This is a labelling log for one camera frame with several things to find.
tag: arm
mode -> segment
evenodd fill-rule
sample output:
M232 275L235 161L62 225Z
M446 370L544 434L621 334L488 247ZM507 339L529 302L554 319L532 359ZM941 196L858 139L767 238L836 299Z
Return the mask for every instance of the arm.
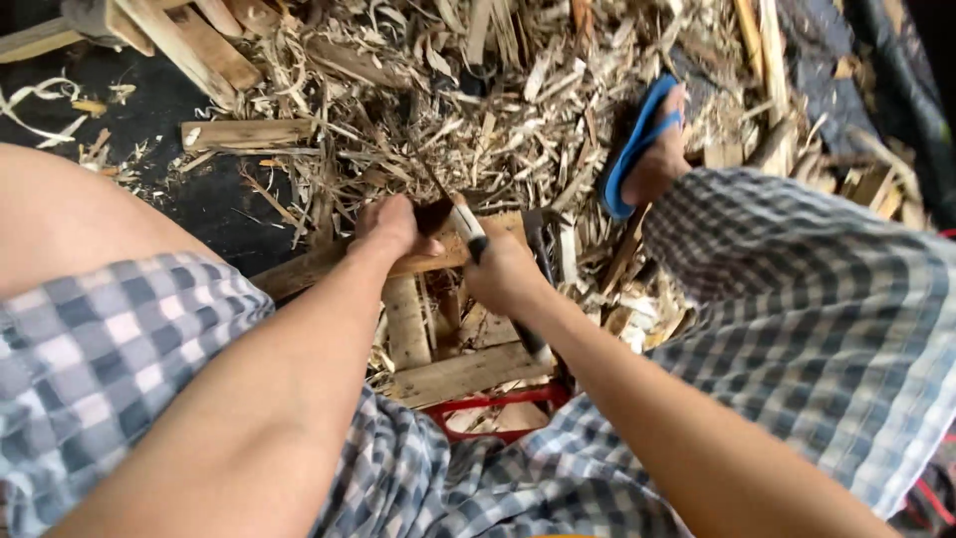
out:
M783 442L589 322L517 243L494 237L467 285L561 354L695 535L895 535Z
M382 285L416 240L403 197L363 219L371 230L345 260L211 361L51 536L308 532L359 399Z

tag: hand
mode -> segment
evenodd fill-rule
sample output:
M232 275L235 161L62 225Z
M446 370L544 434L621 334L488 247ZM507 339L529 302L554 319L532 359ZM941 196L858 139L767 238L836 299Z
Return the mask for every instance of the hand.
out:
M418 231L412 203L404 194L388 196L365 206L356 223L356 242L377 242L393 250L396 258L408 254L438 256L445 251L442 243Z
M553 290L527 246L498 226L484 226L489 243L481 263L465 267L468 292L491 312L524 323L533 300Z

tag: blue flip-flop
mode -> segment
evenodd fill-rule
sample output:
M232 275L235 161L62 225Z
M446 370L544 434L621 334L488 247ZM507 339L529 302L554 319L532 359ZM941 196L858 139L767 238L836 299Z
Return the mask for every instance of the blue flip-flop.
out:
M612 158L608 159L608 165L604 167L607 171L601 175L598 192L601 205L612 218L627 218L634 212L634 206L624 203L620 197L621 184L631 168L668 127L674 123L682 126L680 110L672 111L664 117L663 122L654 125L658 107L666 99L670 89L676 85L677 80L670 75L664 75L651 83L638 106L638 120L634 123L627 144L620 149L616 157L612 155Z

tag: checkered shorts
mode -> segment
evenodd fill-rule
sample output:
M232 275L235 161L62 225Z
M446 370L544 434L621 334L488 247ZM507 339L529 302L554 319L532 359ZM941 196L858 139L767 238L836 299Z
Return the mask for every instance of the checkered shorts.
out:
M700 322L648 356L891 515L956 410L956 250L752 170L694 170L644 223ZM0 306L0 472L34 536L272 312L225 265L125 261ZM675 457L680 447L675 447ZM586 394L503 446L365 388L313 534L683 533Z

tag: foot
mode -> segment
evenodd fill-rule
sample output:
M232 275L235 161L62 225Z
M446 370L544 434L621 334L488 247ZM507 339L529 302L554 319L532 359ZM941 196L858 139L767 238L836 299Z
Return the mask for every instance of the foot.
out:
M670 188L671 182L691 170L684 159L684 100L687 91L683 84L671 88L657 109L654 125L664 121L674 110L681 111L681 125L672 124L646 149L631 173L620 186L620 197L625 203L646 206L657 200Z

